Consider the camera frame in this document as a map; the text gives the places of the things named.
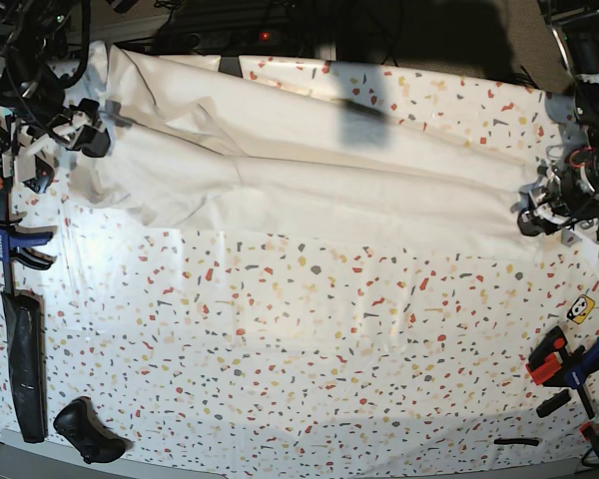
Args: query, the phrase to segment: table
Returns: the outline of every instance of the table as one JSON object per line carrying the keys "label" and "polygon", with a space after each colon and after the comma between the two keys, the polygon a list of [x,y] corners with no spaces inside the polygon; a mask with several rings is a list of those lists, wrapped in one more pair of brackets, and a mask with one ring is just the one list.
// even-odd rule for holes
{"label": "table", "polygon": [[[217,70],[217,57],[176,61]],[[582,141],[568,99],[485,80],[371,65],[242,57],[246,81],[467,148],[534,162]],[[71,66],[58,66],[61,72]],[[75,100],[84,86],[69,92]],[[71,166],[71,156],[61,165]],[[573,344],[599,335],[599,280],[577,246],[542,263],[256,233],[148,229],[69,195],[18,189],[24,225],[57,226],[44,295],[48,415],[92,398],[134,442],[127,459],[228,477],[426,475],[583,453],[578,401],[539,419],[530,349],[581,293],[596,301]],[[0,303],[0,430],[17,430]],[[599,406],[599,373],[589,380]],[[495,446],[539,437],[537,448]],[[50,428],[48,440],[64,443]]]}

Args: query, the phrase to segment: wire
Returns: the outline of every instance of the wire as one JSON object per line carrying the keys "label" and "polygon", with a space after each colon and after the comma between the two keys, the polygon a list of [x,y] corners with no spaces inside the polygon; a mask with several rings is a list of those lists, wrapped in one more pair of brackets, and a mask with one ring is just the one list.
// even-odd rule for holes
{"label": "wire", "polygon": [[521,65],[521,70],[523,73],[513,73],[504,79],[504,81],[506,83],[512,83],[513,85],[522,85],[524,87],[532,87],[539,90],[539,85],[537,85],[523,65]]}
{"label": "wire", "polygon": [[[256,30],[256,32],[258,32],[258,33],[262,32],[262,31],[264,31],[267,28],[267,25],[269,24],[269,21],[271,20],[271,13],[273,12],[273,7],[285,7],[285,8],[287,8],[285,6],[285,4],[284,4],[284,1],[281,1],[281,0],[269,0],[269,2],[267,3],[267,6],[265,7],[264,16],[262,17],[262,21],[260,22],[260,26],[258,27],[258,29]],[[237,39],[231,39],[231,40],[229,40],[229,42],[227,42],[227,44],[225,45],[224,49],[222,49],[222,51],[220,52],[220,55],[224,55],[231,48],[235,47],[237,42],[238,42]]]}
{"label": "wire", "polygon": [[594,200],[596,200],[596,197],[589,195],[588,198],[586,199],[586,201],[583,202],[583,204],[575,211],[575,213],[570,215],[570,220],[569,220],[570,224],[572,224],[573,221],[574,221],[574,223],[577,223],[578,222],[577,217],[579,215],[581,215],[581,213],[584,212],[586,210],[586,208],[588,208]]}
{"label": "wire", "polygon": [[11,84],[11,87],[13,88],[13,91],[16,92],[16,95],[20,99],[20,103],[22,103],[22,106],[25,108],[25,110],[27,111],[27,113],[29,114],[29,116],[31,117],[31,119],[37,124],[37,126],[44,133],[46,133],[47,135],[49,135],[52,139],[54,139],[60,145],[67,145],[67,141],[66,140],[64,140],[62,137],[60,137],[58,134],[56,134],[56,132],[54,132],[53,130],[51,130],[49,127],[47,127],[46,125],[44,125],[38,119],[38,117],[33,113],[33,111],[29,108],[29,105],[27,104],[26,99],[22,96],[22,94],[20,93],[20,90],[18,90],[18,87],[16,86],[15,82],[13,81],[13,77],[11,76],[11,69],[9,68],[9,59],[7,59],[7,61],[5,62],[5,71],[7,72],[7,78],[9,79],[9,83]]}
{"label": "wire", "polygon": [[186,1],[187,0],[156,0],[153,4],[153,8],[166,8],[173,12],[182,7]]}
{"label": "wire", "polygon": [[65,77],[59,79],[60,86],[63,89],[68,89],[75,86],[84,72],[87,71],[89,65],[89,44],[91,43],[91,0],[82,0],[82,46],[80,47],[80,63],[76,72],[71,77]]}
{"label": "wire", "polygon": [[[388,30],[386,28],[386,26],[383,23],[381,23],[381,21],[375,16],[374,13],[372,13],[371,10],[368,9],[368,7],[366,7],[366,5],[364,3],[361,3],[361,7],[362,7],[364,13],[366,14],[366,16],[379,29],[379,32],[381,33],[381,38],[383,39],[383,42],[386,44],[387,54],[386,54],[385,59],[381,62],[381,64],[383,65],[386,62],[386,60],[388,60],[388,58],[391,56],[392,45],[393,45],[393,43],[395,43],[395,38],[392,35],[392,33],[390,33],[390,30]],[[393,57],[392,58],[393,63],[395,64],[395,66],[398,66],[397,61],[394,58],[394,55],[392,55],[392,57]]]}
{"label": "wire", "polygon": [[397,20],[399,23],[397,24],[397,34],[395,35],[394,41],[392,42],[392,46],[390,47],[390,50],[388,52],[386,52],[386,56],[384,57],[383,61],[381,62],[382,65],[384,65],[386,63],[386,61],[388,61],[388,57],[392,58],[392,62],[395,64],[395,67],[398,67],[399,64],[397,63],[397,60],[395,59],[395,48],[397,48],[397,44],[399,43],[399,40],[401,39],[401,33],[403,31],[403,1],[399,1],[399,19]]}
{"label": "wire", "polygon": [[582,466],[587,467],[589,469],[599,469],[599,462],[595,463],[595,462],[588,461],[588,457],[590,457],[590,454],[592,454],[593,451],[594,451],[594,449],[592,447],[590,449],[588,449],[588,451],[581,458],[580,463]]}
{"label": "wire", "polygon": [[585,162],[582,162],[582,163],[572,163],[573,158],[580,152],[589,152],[589,153],[594,154],[595,149],[591,148],[591,147],[582,147],[582,148],[573,150],[570,153],[570,155],[568,155],[568,158],[566,158],[566,164],[572,168],[584,168],[585,166],[587,166],[588,163],[592,160],[591,158],[588,158]]}

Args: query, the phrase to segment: white cloth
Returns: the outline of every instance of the white cloth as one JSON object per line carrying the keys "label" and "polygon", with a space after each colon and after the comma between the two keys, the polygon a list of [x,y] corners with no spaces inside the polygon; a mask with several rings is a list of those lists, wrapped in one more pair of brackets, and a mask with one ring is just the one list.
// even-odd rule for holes
{"label": "white cloth", "polygon": [[518,160],[381,117],[113,48],[99,100],[113,148],[72,189],[162,228],[257,231],[532,258],[516,225]]}

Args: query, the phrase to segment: black equipment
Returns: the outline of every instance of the black equipment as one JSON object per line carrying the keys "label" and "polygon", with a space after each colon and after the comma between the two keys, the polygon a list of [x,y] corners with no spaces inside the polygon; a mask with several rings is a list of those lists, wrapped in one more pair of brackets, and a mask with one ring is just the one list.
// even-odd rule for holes
{"label": "black equipment", "polygon": [[[111,144],[97,102],[64,107],[64,90],[84,74],[89,54],[91,0],[82,0],[80,65],[72,77],[57,78],[47,62],[65,57],[65,23],[77,0],[0,0],[0,106],[29,125],[34,138],[48,135],[60,146],[103,157]],[[58,134],[57,127],[78,126]]]}
{"label": "black equipment", "polygon": [[576,119],[588,144],[540,168],[538,186],[518,217],[529,237],[581,222],[599,226],[599,0],[539,0],[539,5],[574,79]]}
{"label": "black equipment", "polygon": [[[41,357],[43,313],[40,301],[15,289],[12,262],[38,270],[51,267],[53,262],[31,247],[46,244],[53,234],[20,232],[15,227],[18,222],[10,218],[9,196],[14,184],[13,163],[20,151],[19,133],[27,126],[34,141],[46,144],[50,138],[63,148],[95,158],[105,156],[111,144],[97,102],[84,99],[78,106],[64,106],[65,89],[74,86],[87,68],[91,0],[82,0],[82,46],[75,73],[58,78],[47,65],[68,55],[65,25],[77,1],[0,0],[0,106],[12,112],[7,117],[7,129],[0,126],[2,302],[13,402],[23,438],[30,443],[44,441],[47,434]],[[54,171],[40,158],[35,161],[35,178],[25,185],[35,193],[44,193],[53,181]]]}
{"label": "black equipment", "polygon": [[590,443],[590,450],[582,458],[581,464],[593,469],[599,469],[599,462],[597,464],[591,464],[587,462],[588,456],[592,452],[595,453],[597,459],[599,460],[599,433],[595,430],[595,425],[587,422],[579,428],[579,432],[581,432],[581,435],[584,437],[584,439]]}
{"label": "black equipment", "polygon": [[[568,351],[568,340],[559,326],[553,327],[528,357],[526,369],[537,385],[544,387],[568,387],[579,393],[588,418],[595,417],[590,397],[584,384],[591,374],[599,370],[599,338],[586,351],[579,346]],[[570,401],[570,393],[561,391],[544,401],[538,408],[539,417],[546,417]]]}
{"label": "black equipment", "polygon": [[65,407],[53,421],[58,434],[80,451],[87,464],[109,463],[120,459],[127,450],[125,441],[98,422],[91,401],[79,397]]}

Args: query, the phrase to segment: yellow sticker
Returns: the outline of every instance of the yellow sticker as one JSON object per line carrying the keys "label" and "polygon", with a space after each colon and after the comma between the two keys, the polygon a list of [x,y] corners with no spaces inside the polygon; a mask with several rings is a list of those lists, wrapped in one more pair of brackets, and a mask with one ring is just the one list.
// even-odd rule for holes
{"label": "yellow sticker", "polygon": [[577,324],[581,324],[583,321],[585,321],[586,317],[588,317],[588,314],[590,314],[590,311],[592,311],[593,307],[595,307],[595,301],[585,294],[582,294],[572,305],[566,314],[566,317]]}

